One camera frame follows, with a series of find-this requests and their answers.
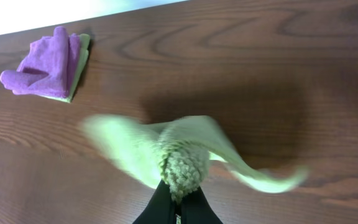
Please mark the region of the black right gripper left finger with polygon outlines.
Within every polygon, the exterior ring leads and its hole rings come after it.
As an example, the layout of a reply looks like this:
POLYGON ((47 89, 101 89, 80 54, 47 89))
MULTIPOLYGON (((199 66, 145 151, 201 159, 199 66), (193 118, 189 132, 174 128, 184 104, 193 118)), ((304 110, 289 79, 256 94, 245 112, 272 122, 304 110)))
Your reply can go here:
POLYGON ((161 180, 147 206, 133 224, 176 224, 175 207, 169 186, 161 180))

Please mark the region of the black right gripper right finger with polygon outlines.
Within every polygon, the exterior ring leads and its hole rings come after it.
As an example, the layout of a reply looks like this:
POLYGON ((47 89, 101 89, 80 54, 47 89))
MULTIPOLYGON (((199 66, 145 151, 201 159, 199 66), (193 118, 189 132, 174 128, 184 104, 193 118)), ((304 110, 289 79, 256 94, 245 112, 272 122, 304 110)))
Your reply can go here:
POLYGON ((182 199, 180 210, 181 224, 223 224, 210 207, 201 187, 182 199))

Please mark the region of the green microfibre cloth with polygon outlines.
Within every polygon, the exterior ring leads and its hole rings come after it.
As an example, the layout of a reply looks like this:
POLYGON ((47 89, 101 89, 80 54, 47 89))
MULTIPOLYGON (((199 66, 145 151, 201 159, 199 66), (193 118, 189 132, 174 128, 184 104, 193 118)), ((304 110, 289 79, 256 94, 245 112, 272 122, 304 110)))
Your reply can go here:
POLYGON ((269 194, 290 191, 308 175, 307 169, 298 168, 278 179, 251 168, 209 116, 142 124, 127 116, 99 114, 86 118, 81 129, 101 155, 128 176, 152 189, 167 184, 176 203, 207 178, 211 161, 222 162, 242 184, 269 194))

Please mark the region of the folded light green cloth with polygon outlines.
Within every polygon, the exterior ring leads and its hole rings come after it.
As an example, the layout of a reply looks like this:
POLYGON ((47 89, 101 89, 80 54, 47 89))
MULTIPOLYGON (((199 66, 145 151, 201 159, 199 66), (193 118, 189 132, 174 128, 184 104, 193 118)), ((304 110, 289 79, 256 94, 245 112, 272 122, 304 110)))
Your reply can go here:
POLYGON ((84 67, 86 65, 86 62, 89 57, 89 51, 88 47, 90 44, 91 37, 88 34, 80 34, 79 35, 81 40, 81 49, 80 49, 80 58, 78 60, 75 76, 72 79, 71 85, 70 85, 70 94, 66 98, 60 98, 60 97, 52 97, 52 96, 44 96, 44 98, 49 98, 52 100, 62 101, 65 103, 71 103, 75 90, 77 88, 78 82, 80 80, 81 74, 84 70, 84 67))

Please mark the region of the folded purple cloth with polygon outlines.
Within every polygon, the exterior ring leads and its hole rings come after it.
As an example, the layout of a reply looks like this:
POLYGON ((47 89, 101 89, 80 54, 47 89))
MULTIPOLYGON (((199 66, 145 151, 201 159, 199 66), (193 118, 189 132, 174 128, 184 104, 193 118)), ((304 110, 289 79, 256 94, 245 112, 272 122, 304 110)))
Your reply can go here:
POLYGON ((60 26, 52 36, 30 44, 27 56, 15 70, 0 75, 4 87, 15 95, 69 96, 81 52, 81 37, 60 26))

